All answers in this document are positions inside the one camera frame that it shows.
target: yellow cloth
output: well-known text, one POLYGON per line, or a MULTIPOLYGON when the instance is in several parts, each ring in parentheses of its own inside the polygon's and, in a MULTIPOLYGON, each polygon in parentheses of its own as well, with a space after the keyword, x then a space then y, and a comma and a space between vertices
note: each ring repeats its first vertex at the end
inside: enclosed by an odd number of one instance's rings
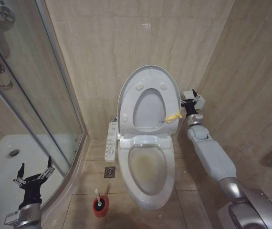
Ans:
POLYGON ((175 115, 171 115, 169 117, 166 118, 166 123, 171 123, 174 120, 176 120, 177 118, 182 118, 182 115, 180 112, 177 112, 175 115))

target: shower door frame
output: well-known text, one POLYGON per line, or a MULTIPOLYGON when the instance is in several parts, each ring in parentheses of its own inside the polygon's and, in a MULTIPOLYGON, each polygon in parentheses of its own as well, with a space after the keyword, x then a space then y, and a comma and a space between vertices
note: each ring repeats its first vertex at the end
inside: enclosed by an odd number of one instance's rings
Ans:
MULTIPOLYGON (((62 150, 60 149, 60 147, 58 146, 57 142, 55 141, 55 139, 53 138, 52 134, 50 133, 48 127, 44 124, 43 120, 41 119, 41 117, 39 116, 39 114, 36 112, 35 107, 33 107, 31 101, 29 100, 27 94, 24 92, 24 90, 22 89, 22 87, 20 86, 20 84, 18 83, 17 79, 15 78, 14 74, 12 73, 12 71, 10 70, 10 66, 7 64, 7 62, 5 61, 5 59, 3 58, 1 52, 0 52, 0 62, 3 65, 3 67, 5 68, 6 72, 8 72, 8 74, 10 75, 10 78, 13 81, 13 84, 15 86, 17 86, 22 93, 25 96, 25 100, 27 100, 27 102, 30 104, 30 106, 32 107, 32 109, 34 110, 34 112, 36 113, 36 115, 38 116, 38 118, 40 119, 41 123, 43 124, 44 128, 46 129, 46 134, 49 136, 49 138, 51 138, 53 140, 53 142, 56 144, 58 150, 60 151, 60 153, 62 154, 62 157, 64 158, 64 160, 67 163, 68 166, 68 171, 64 172, 60 166, 57 165, 56 161, 54 161, 54 165, 57 167, 57 169, 59 170, 59 172, 62 174, 62 176, 65 177, 67 176, 67 174, 69 174, 71 168, 73 167, 73 164, 75 163, 75 159, 77 157, 77 155, 79 155, 81 153, 82 150, 82 146, 84 144, 85 138, 88 137, 88 132, 86 130, 85 124, 84 124, 84 120, 82 117, 82 113, 79 107, 79 104, 77 102, 76 99, 76 95, 74 93, 74 89, 73 89, 73 85, 72 82, 70 80, 66 65, 65 65, 65 61, 64 58, 62 56, 62 52, 60 49, 60 46, 58 44, 56 35, 55 35, 55 31, 53 29, 52 26, 52 22, 51 22, 51 18, 49 16, 48 10, 47 10, 47 6, 45 4, 45 1, 40 1, 40 0, 36 0, 36 5, 38 8, 38 12, 40 13, 45 31, 46 31, 46 35, 48 36, 50 45, 52 47, 52 51, 53 54, 56 58, 56 63, 59 66, 60 72, 61 72, 61 77, 63 79, 63 83, 66 87, 66 90, 68 92, 68 95, 70 97, 70 100, 72 102, 73 105, 73 109, 74 112, 77 116, 77 120, 79 122, 79 125, 81 126, 82 129, 82 137, 80 139, 77 151, 74 155, 74 159, 72 161, 72 163, 70 164, 69 161, 67 160, 66 156, 63 154, 62 150)), ((41 141, 38 139, 38 137, 36 136, 35 133, 32 132, 31 127, 29 127, 27 125, 27 123, 25 122, 25 120, 23 119, 23 117, 19 114, 19 112, 15 109, 15 107, 11 104, 11 102, 7 99, 7 96, 3 93, 3 91, 0 89, 0 98, 4 101, 4 103, 8 106, 8 108, 13 112, 13 114, 20 120, 20 122, 22 123, 22 125, 27 129, 27 131, 30 133, 30 135, 33 137, 33 139, 37 142, 37 144, 40 146, 40 148, 43 150, 43 152, 49 156, 50 153, 48 152, 48 150, 45 148, 45 146, 41 143, 41 141)))

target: shower enclosure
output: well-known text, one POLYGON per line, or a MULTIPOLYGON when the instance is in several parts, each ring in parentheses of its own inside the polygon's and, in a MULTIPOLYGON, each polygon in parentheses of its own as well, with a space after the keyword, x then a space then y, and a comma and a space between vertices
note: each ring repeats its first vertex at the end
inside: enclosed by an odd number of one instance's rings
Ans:
POLYGON ((62 183, 86 136, 44 1, 0 1, 0 229, 24 191, 13 183, 55 172, 42 185, 45 204, 62 183))

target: toilet brush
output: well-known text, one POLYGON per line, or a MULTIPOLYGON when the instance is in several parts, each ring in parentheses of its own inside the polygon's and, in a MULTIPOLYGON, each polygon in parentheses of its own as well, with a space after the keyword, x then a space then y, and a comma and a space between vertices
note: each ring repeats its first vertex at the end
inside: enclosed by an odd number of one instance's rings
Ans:
POLYGON ((98 218, 104 217, 108 211, 108 198, 106 196, 100 196, 99 191, 94 191, 96 198, 93 201, 94 215, 98 218))

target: red toilet brush holder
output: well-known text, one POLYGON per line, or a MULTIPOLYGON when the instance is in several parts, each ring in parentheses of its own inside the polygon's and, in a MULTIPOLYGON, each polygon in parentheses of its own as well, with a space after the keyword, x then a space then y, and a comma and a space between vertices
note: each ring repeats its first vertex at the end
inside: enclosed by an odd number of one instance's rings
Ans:
POLYGON ((93 201, 93 211, 94 215, 98 218, 102 218, 106 215, 108 211, 108 198, 105 196, 100 196, 101 205, 99 206, 98 199, 95 198, 93 201))

